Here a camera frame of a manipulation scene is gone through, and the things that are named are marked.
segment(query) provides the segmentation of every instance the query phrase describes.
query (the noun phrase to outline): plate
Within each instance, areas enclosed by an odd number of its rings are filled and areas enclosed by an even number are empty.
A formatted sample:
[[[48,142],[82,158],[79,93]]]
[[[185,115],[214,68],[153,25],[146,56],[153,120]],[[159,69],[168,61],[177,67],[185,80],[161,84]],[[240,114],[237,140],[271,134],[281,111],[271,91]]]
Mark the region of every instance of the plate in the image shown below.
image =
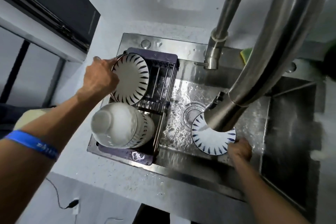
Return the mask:
[[[145,60],[138,54],[129,53],[114,65],[112,71],[118,75],[119,83],[112,92],[117,102],[134,105],[145,95],[149,73]]]
[[[228,151],[228,144],[236,140],[236,129],[217,132],[208,127],[204,113],[198,115],[191,126],[191,138],[195,145],[209,155],[222,155]]]

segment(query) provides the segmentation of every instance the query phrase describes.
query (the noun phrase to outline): sink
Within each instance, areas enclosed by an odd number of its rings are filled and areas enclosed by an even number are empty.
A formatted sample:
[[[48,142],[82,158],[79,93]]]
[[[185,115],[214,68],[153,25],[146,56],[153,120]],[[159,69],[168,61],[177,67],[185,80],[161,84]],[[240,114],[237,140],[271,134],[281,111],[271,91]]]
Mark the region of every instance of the sink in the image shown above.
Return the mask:
[[[225,48],[218,70],[205,70],[206,45],[124,33],[118,55],[129,47],[178,55],[179,70],[170,107],[160,135],[158,154],[152,165],[100,152],[91,138],[88,151],[135,167],[158,173],[245,201],[236,171],[227,154],[211,156],[192,142],[190,125],[220,91],[227,92],[236,81],[243,63],[238,49]],[[262,178],[314,222],[319,179],[319,162],[310,151],[321,149],[321,129],[314,113],[323,112],[325,84],[314,61],[296,59],[277,84],[247,108],[235,125],[237,137],[250,142],[251,164]],[[158,83],[165,73],[158,75]],[[109,97],[103,100],[107,104]]]

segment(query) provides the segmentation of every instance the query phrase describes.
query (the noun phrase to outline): drain strainer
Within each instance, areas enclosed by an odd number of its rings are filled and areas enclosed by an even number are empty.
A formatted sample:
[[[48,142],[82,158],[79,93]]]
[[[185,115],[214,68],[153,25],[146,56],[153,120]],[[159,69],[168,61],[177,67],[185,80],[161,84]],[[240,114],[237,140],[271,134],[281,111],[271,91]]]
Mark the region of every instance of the drain strainer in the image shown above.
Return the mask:
[[[191,128],[195,118],[204,112],[206,107],[205,105],[198,102],[187,104],[186,107],[187,109],[183,113],[183,122],[188,128]]]

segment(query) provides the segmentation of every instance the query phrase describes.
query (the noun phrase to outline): drying rack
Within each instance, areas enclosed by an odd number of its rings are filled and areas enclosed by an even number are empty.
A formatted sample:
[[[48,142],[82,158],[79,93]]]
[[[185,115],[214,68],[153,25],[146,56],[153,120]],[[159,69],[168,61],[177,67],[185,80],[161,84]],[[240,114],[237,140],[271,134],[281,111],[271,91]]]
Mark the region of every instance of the drying rack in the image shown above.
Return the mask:
[[[149,68],[149,84],[146,94],[133,107],[152,118],[156,127],[155,134],[148,143],[139,148],[114,149],[102,146],[98,142],[96,142],[96,146],[102,152],[150,166],[158,152],[160,136],[164,129],[170,98],[179,69],[179,61],[175,54],[138,48],[128,48],[117,58],[120,59],[122,56],[131,53],[143,57]],[[113,94],[111,94],[109,100],[109,103],[112,102],[116,102]]]

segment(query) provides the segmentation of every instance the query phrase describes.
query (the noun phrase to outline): small faucet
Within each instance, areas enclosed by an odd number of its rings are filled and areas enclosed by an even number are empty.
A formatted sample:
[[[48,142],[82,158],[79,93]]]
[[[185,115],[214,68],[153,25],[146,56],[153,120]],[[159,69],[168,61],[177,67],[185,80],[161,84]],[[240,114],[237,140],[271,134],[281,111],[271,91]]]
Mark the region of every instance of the small faucet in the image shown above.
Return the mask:
[[[227,30],[241,0],[225,0],[205,54],[205,69],[218,69]],[[272,0],[250,58],[227,94],[204,118],[216,131],[228,131],[247,107],[280,79],[317,20],[325,0]]]

